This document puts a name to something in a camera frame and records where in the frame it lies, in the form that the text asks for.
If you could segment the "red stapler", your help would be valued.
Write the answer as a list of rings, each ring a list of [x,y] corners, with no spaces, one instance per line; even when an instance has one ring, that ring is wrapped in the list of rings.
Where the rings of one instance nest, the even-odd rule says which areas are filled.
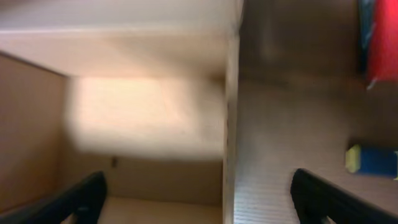
[[[358,0],[359,71],[367,89],[397,81],[397,0]]]

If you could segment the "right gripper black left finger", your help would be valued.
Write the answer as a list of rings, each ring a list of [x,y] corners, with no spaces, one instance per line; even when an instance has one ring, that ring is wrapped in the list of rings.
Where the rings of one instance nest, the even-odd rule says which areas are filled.
[[[97,223],[106,196],[104,173],[97,171],[53,197],[2,215],[1,223],[61,223],[71,215],[75,223]]]

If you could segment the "yellow highlighter pen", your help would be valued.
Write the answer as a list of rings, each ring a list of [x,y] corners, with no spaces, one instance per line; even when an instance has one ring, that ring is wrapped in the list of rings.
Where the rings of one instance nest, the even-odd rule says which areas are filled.
[[[351,174],[397,180],[397,149],[355,144],[345,152],[345,167]]]

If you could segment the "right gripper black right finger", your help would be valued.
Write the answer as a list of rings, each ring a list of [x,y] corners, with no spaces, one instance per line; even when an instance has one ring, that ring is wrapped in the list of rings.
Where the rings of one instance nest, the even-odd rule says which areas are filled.
[[[360,200],[305,169],[292,177],[290,194],[300,223],[393,223],[397,216]]]

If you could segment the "cardboard box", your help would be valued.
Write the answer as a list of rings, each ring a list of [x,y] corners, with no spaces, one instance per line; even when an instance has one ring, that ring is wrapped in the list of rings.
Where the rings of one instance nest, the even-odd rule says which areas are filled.
[[[1,216],[102,171],[97,223],[230,223],[242,1],[2,1]]]

